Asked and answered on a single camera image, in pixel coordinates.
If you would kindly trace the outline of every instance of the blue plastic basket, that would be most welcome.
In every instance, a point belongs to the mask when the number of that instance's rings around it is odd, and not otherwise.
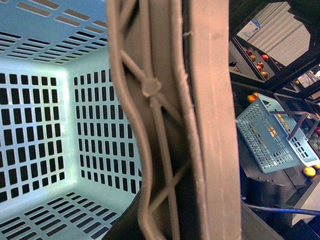
[[[271,114],[272,111],[284,109],[275,99],[258,94],[258,98],[236,119],[236,126],[261,171],[270,173],[301,164],[310,167],[320,163],[300,128],[288,140],[296,121],[287,114]]]

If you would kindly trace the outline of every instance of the shopping basket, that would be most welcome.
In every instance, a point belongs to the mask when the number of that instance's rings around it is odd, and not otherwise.
[[[297,124],[288,114],[300,114],[302,118]],[[311,116],[316,119],[314,129],[319,123],[318,117],[306,112],[285,111],[277,100],[258,94],[236,118],[236,126],[261,171],[270,173],[301,164],[310,167],[320,163],[300,129],[302,121]]]
[[[0,239],[101,239],[141,186],[105,3],[0,0]]]

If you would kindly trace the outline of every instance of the blue cable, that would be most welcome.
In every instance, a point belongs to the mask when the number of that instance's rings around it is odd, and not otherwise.
[[[251,204],[246,204],[246,205],[250,209],[255,211],[320,216],[320,211],[316,211],[316,210],[307,210],[307,209],[298,209],[298,208],[275,208],[275,207],[266,207],[266,206],[256,206]]]

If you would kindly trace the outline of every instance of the lemon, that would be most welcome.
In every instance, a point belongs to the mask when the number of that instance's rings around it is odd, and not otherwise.
[[[303,173],[307,177],[314,177],[316,175],[316,170],[313,167],[308,166],[303,169]]]
[[[315,169],[320,169],[320,163],[313,166]]]

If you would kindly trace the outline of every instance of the basket handle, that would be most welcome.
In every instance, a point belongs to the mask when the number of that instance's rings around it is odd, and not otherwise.
[[[320,123],[320,117],[319,116],[317,116],[315,114],[312,114],[312,113],[309,113],[307,111],[271,111],[270,113],[271,114],[301,115],[301,117],[299,118],[298,122],[296,123],[294,129],[292,130],[292,132],[287,137],[287,139],[289,141],[296,134],[296,132],[301,127],[301,125],[302,125],[302,123],[303,123],[303,121],[305,119],[313,119],[313,120],[315,120],[315,123],[313,124],[311,130],[307,133],[307,135],[305,135],[307,138],[311,137],[311,134],[314,132],[314,130],[318,126],[318,123]]]

